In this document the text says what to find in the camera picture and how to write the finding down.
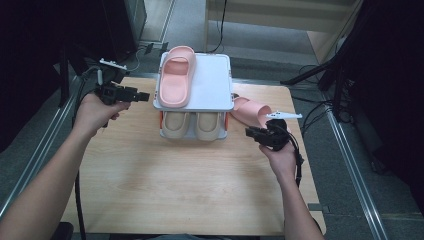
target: human arm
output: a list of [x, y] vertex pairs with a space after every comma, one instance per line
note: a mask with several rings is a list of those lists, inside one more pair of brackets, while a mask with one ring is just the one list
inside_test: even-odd
[[129, 103], [104, 105], [94, 94], [80, 104], [74, 128], [0, 222], [0, 239], [50, 239], [68, 203], [90, 139]]
[[296, 159], [294, 147], [288, 143], [280, 151], [266, 146], [259, 149], [268, 157], [271, 168], [277, 176], [283, 195], [286, 239], [324, 239], [309, 213], [295, 181]]

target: forearm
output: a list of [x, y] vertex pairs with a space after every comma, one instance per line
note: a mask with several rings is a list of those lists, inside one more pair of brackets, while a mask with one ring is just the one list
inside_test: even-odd
[[286, 239], [324, 239], [293, 179], [279, 180], [283, 195]]
[[1, 239], [49, 239], [65, 210], [90, 138], [71, 132], [0, 222]]

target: table surface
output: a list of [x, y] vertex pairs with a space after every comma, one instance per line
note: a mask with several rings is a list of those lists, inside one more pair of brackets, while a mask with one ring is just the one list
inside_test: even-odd
[[[159, 135], [153, 107], [156, 80], [125, 78], [124, 86], [151, 93], [132, 103], [117, 121], [99, 130], [80, 169], [86, 231], [198, 235], [284, 235], [281, 191], [258, 143], [245, 125], [229, 116], [224, 140], [170, 140]], [[273, 111], [294, 113], [282, 86], [233, 84], [240, 96]], [[287, 120], [305, 158], [300, 190], [306, 203], [319, 203], [296, 119]], [[72, 194], [62, 221], [78, 230]], [[325, 233], [322, 212], [311, 211]]]

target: slipper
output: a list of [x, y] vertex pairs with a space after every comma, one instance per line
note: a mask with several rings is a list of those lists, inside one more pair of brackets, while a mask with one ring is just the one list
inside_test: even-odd
[[166, 55], [161, 68], [159, 103], [164, 107], [181, 108], [190, 99], [191, 81], [196, 68], [192, 48], [179, 46]]
[[213, 141], [218, 138], [221, 124], [220, 117], [217, 112], [196, 113], [196, 136], [202, 141]]
[[189, 112], [164, 112], [162, 133], [167, 138], [183, 138], [190, 125]]
[[272, 113], [268, 105], [249, 100], [244, 97], [234, 98], [234, 109], [231, 115], [240, 122], [254, 127], [266, 128], [270, 120], [266, 115]]

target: human hand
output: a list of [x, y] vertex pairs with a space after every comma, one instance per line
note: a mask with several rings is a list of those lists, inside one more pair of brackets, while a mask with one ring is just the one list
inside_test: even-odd
[[81, 101], [73, 129], [91, 138], [109, 119], [116, 120], [119, 112], [130, 105], [128, 102], [117, 102], [108, 106], [94, 93], [87, 94]]
[[287, 143], [280, 151], [272, 151], [263, 145], [259, 145], [259, 149], [269, 159], [272, 171], [280, 184], [283, 180], [295, 180], [296, 157], [291, 143]]

